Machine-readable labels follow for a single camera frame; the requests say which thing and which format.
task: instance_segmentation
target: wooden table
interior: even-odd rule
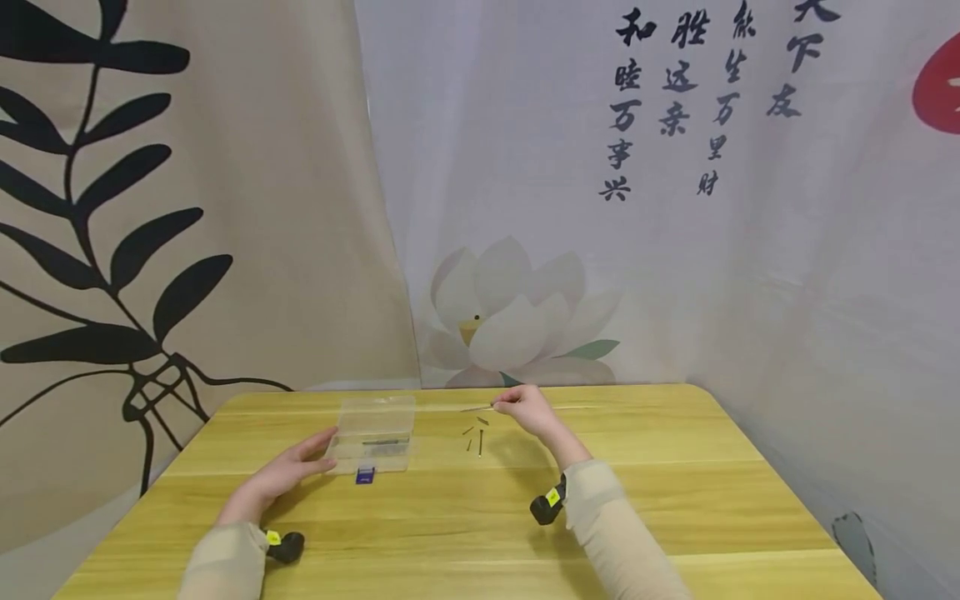
[[[294,566],[268,565],[263,598],[603,598],[561,516],[530,501],[558,480],[539,443],[507,417],[461,409],[491,390],[238,396],[159,478],[56,596],[175,597],[191,549],[224,500],[284,447],[335,424],[345,397],[417,397],[416,449],[372,485],[319,478],[267,515],[301,531]],[[634,506],[699,600],[877,599],[726,413],[689,385],[546,390]],[[483,456],[474,438],[480,416]],[[463,432],[470,426],[473,431]]]

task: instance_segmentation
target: black chinese character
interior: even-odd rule
[[[730,117],[733,115],[733,107],[730,106],[730,102],[740,97],[740,92],[735,91],[732,94],[727,94],[726,96],[720,96],[717,98],[717,104],[720,105],[720,112],[717,114],[717,118],[713,119],[714,123],[719,123],[723,126]]]
[[[613,154],[607,156],[607,158],[610,160],[611,167],[619,170],[620,165],[623,164],[623,161],[630,157],[630,154],[627,153],[627,149],[633,145],[633,143],[624,141],[624,139],[621,137],[620,141],[616,144],[607,146],[607,148],[610,148],[611,152],[613,152]]]
[[[740,81],[740,63],[746,59],[747,55],[743,54],[743,50],[737,50],[736,52],[730,50],[730,54],[727,56],[727,74],[730,75],[727,78],[728,84]]]
[[[699,10],[695,14],[684,12],[677,19],[677,32],[670,38],[670,43],[677,43],[681,48],[687,43],[690,45],[704,43],[703,36],[707,34],[707,24],[710,20],[707,18],[707,10]]]
[[[627,200],[627,197],[624,196],[623,193],[633,191],[627,187],[627,178],[622,176],[619,180],[604,181],[603,184],[607,187],[607,189],[602,192],[598,192],[597,196],[603,196],[604,200],[607,202],[610,201],[610,198],[612,198],[614,194],[616,194],[616,197],[620,199],[620,202],[623,202]]]
[[[715,158],[722,158],[720,155],[720,149],[723,148],[723,145],[727,143],[727,137],[724,134],[719,134],[716,137],[710,139],[710,151],[713,153],[707,157],[707,160],[714,160]]]
[[[823,4],[824,0],[804,0],[797,6],[793,7],[793,10],[800,13],[800,16],[793,19],[795,23],[799,23],[804,20],[804,17],[809,12],[810,9],[813,9],[813,13],[817,15],[817,18],[821,21],[829,23],[830,21],[835,21],[840,18],[840,15],[834,11],[829,11],[824,7],[820,6]]]
[[[747,0],[743,0],[740,10],[736,12],[733,18],[733,39],[738,37],[753,37],[756,35],[756,29],[751,27],[754,22],[754,12],[747,9]]]
[[[616,122],[613,125],[610,125],[611,129],[616,127],[621,132],[625,132],[634,124],[634,114],[630,112],[630,109],[633,107],[639,107],[642,103],[639,100],[628,100],[627,102],[621,102],[618,105],[610,105],[610,108],[614,112],[618,112],[616,115]]]
[[[636,82],[640,78],[640,67],[636,66],[636,60],[630,59],[627,66],[616,67],[616,75],[613,82],[620,86],[620,91],[625,89],[640,89],[640,84]]]
[[[701,194],[707,194],[708,196],[713,194],[713,186],[716,185],[717,180],[720,179],[717,177],[717,172],[713,171],[713,177],[710,176],[710,173],[704,173],[700,177],[700,188],[697,189],[697,196]]]
[[[796,117],[800,116],[801,113],[799,110],[794,110],[790,107],[790,96],[793,95],[793,92],[797,91],[797,88],[791,84],[783,84],[783,90],[779,94],[773,96],[774,105],[767,110],[767,116],[785,116]]]
[[[662,89],[684,93],[697,86],[686,78],[686,69],[690,68],[690,63],[686,60],[680,60],[679,63],[680,68],[676,71],[666,70],[666,85]]]
[[[680,124],[681,119],[689,119],[690,115],[684,112],[684,105],[674,101],[673,106],[667,109],[666,116],[660,119],[663,129],[660,134],[666,133],[673,137],[675,132],[686,133],[686,128]]]
[[[814,59],[820,56],[819,50],[809,50],[807,46],[810,44],[819,44],[823,43],[824,37],[820,34],[812,34],[810,36],[796,37],[793,36],[790,38],[790,41],[786,42],[786,51],[793,52],[794,48],[797,49],[797,57],[793,59],[793,70],[791,73],[796,73],[797,69],[800,68],[800,63],[804,61],[805,56],[811,56]]]
[[[623,18],[627,19],[629,25],[623,29],[618,29],[616,32],[623,36],[623,43],[630,46],[630,40],[636,36],[636,41],[640,42],[641,40],[650,37],[654,34],[654,30],[657,29],[657,23],[653,21],[647,21],[647,24],[643,26],[643,29],[640,29],[636,25],[636,20],[640,18],[640,9],[634,7],[630,14],[624,14]]]

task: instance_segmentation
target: finger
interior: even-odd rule
[[[527,386],[525,385],[517,385],[510,388],[500,396],[494,398],[493,402],[491,402],[491,405],[497,402],[517,402],[523,396],[523,391],[526,389],[526,387]]]
[[[288,451],[291,452],[297,460],[305,461],[310,458],[311,454],[316,454],[326,448],[336,434],[337,428],[330,427],[329,429],[313,434],[306,440],[291,447]]]
[[[322,458],[317,461],[308,461],[300,465],[300,470],[302,475],[300,479],[309,477],[310,475],[319,475],[320,473],[326,473],[332,468],[337,466],[337,459],[335,458]]]
[[[516,411],[516,403],[501,400],[493,404],[493,410],[501,415],[510,415],[512,417]]]

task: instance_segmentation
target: clear plastic box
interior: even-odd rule
[[[413,396],[345,399],[340,406],[339,430],[324,454],[324,458],[337,459],[331,473],[354,473],[360,468],[406,470],[416,408]]]

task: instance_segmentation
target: fabric backdrop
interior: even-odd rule
[[[425,386],[698,383],[887,597],[960,596],[960,5],[356,8]]]
[[[126,4],[0,1],[18,600],[49,598],[227,398],[417,383],[352,4]]]

